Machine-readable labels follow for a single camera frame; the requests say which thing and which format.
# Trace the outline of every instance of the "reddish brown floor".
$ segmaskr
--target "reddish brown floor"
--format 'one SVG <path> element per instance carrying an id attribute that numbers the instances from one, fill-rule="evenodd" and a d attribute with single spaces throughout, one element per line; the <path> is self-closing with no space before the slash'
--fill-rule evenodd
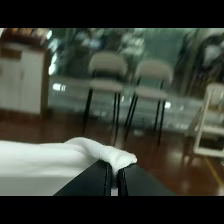
<path id="1" fill-rule="evenodd" d="M 57 114 L 45 121 L 19 121 L 4 118 L 0 122 L 0 139 L 29 143 L 64 142 L 81 136 L 81 116 Z M 90 121 L 85 137 L 111 144 L 110 126 Z M 136 137 L 133 130 L 126 143 L 120 128 L 116 146 L 134 153 L 138 164 L 153 174 L 177 195 L 224 195 L 224 167 L 220 160 L 195 156 L 191 139 L 178 133 L 163 133 L 161 145 L 157 136 L 145 132 Z"/>

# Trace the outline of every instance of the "chair leg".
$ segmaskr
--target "chair leg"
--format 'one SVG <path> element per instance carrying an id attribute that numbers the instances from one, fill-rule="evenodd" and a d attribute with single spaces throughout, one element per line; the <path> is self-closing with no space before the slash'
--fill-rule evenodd
<path id="1" fill-rule="evenodd" d="M 83 116 L 83 129 L 82 129 L 82 134 L 84 135 L 85 130 L 86 130 L 86 126 L 87 126 L 87 121 L 89 118 L 89 109 L 90 109 L 90 105 L 91 105 L 91 101 L 92 101 L 92 96 L 93 96 L 93 90 L 90 89 L 89 90 L 89 94 L 88 94 L 88 98 L 86 101 L 86 109 L 85 109 L 85 113 Z"/>
<path id="2" fill-rule="evenodd" d="M 129 122 L 127 124 L 127 129 L 126 129 L 125 136 L 124 136 L 124 140 L 125 141 L 127 140 L 128 132 L 129 132 L 130 127 L 131 127 L 131 122 L 132 122 L 132 119 L 133 119 L 133 115 L 134 115 L 134 112 L 135 112 L 135 108 L 136 108 L 137 101 L 138 101 L 138 97 L 137 96 L 134 96 L 133 109 L 131 111 L 130 119 L 129 119 Z"/>
<path id="3" fill-rule="evenodd" d="M 135 95 L 133 95 L 133 97 L 132 97 L 131 105 L 130 105 L 129 110 L 128 110 L 128 115 L 127 115 L 126 121 L 124 123 L 124 128 L 125 129 L 128 125 L 128 121 L 129 121 L 129 118 L 130 118 L 130 114 L 131 114 L 131 110 L 132 110 L 132 107 L 133 107 L 133 104 L 134 104 L 134 100 L 135 100 Z"/>
<path id="4" fill-rule="evenodd" d="M 164 112 L 165 112 L 165 104 L 166 104 L 166 101 L 163 101 L 163 104 L 162 104 L 162 115 L 161 115 L 160 127 L 159 127 L 158 145 L 160 144 L 160 140 L 161 140 L 162 127 L 163 127 L 163 118 L 164 118 Z"/>
<path id="5" fill-rule="evenodd" d="M 154 124 L 154 129 L 153 129 L 154 132 L 156 131 L 156 127 L 157 127 L 158 116 L 159 116 L 159 109 L 160 109 L 160 101 L 158 102 L 157 110 L 156 110 L 156 119 L 155 119 L 155 124 Z"/>
<path id="6" fill-rule="evenodd" d="M 113 120 L 112 120 L 112 131 L 113 131 L 115 117 L 116 117 L 116 107 L 117 107 L 117 93 L 114 94 L 114 111 L 113 111 Z"/>
<path id="7" fill-rule="evenodd" d="M 121 94 L 117 94 L 117 116 L 116 116 L 116 130 L 115 130 L 115 137 L 114 137 L 114 145 L 117 141 L 117 134 L 118 134 L 118 129 L 119 129 L 119 115 L 120 115 L 120 99 L 121 99 Z"/>

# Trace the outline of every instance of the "bar stool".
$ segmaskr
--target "bar stool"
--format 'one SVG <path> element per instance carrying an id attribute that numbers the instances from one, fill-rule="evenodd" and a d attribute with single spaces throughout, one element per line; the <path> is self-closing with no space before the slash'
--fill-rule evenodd
<path id="1" fill-rule="evenodd" d="M 127 73 L 127 64 L 119 54 L 103 51 L 93 55 L 88 70 L 92 74 L 92 80 L 89 83 L 89 94 L 83 117 L 83 134 L 87 126 L 93 91 L 112 92 L 114 93 L 112 130 L 116 117 L 115 143 L 119 126 L 120 97 L 123 90 L 121 81 Z"/>
<path id="2" fill-rule="evenodd" d="M 138 86 L 140 84 L 142 77 L 155 78 L 157 80 L 160 80 L 161 81 L 160 89 Z M 158 144 L 159 144 L 160 138 L 161 138 L 162 125 L 163 125 L 165 103 L 167 99 L 167 93 L 163 91 L 162 88 L 163 88 L 164 81 L 167 81 L 169 83 L 172 82 L 173 71 L 170 68 L 170 66 L 166 64 L 164 61 L 153 60 L 153 59 L 143 60 L 137 66 L 137 69 L 135 72 L 135 78 L 137 78 L 137 87 L 135 88 L 134 95 L 132 97 L 132 102 L 128 111 L 127 119 L 125 121 L 126 132 L 125 132 L 124 139 L 126 140 L 128 137 L 128 132 L 130 130 L 130 126 L 131 126 L 131 122 L 133 119 L 138 98 L 142 97 L 146 99 L 158 100 L 154 131 L 156 130 L 156 127 L 157 127 L 160 104 L 162 103 L 162 115 L 160 120 L 159 137 L 158 137 Z"/>

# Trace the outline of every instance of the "beige chair seat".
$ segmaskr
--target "beige chair seat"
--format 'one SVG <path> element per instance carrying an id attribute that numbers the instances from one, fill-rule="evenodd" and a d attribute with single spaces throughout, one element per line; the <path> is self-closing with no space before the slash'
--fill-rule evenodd
<path id="1" fill-rule="evenodd" d="M 167 99 L 166 92 L 159 89 L 149 88 L 149 87 L 143 87 L 143 86 L 137 87 L 135 89 L 135 93 L 138 97 L 158 99 L 158 100 Z"/>
<path id="2" fill-rule="evenodd" d="M 123 85 L 113 80 L 93 79 L 90 81 L 90 88 L 108 92 L 121 92 Z"/>

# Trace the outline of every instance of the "white cloth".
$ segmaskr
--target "white cloth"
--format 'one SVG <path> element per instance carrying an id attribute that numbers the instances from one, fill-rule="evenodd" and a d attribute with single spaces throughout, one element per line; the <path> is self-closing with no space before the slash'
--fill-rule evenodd
<path id="1" fill-rule="evenodd" d="M 54 195 L 98 159 L 115 175 L 137 162 L 134 154 L 85 138 L 41 145 L 0 141 L 0 195 Z"/>

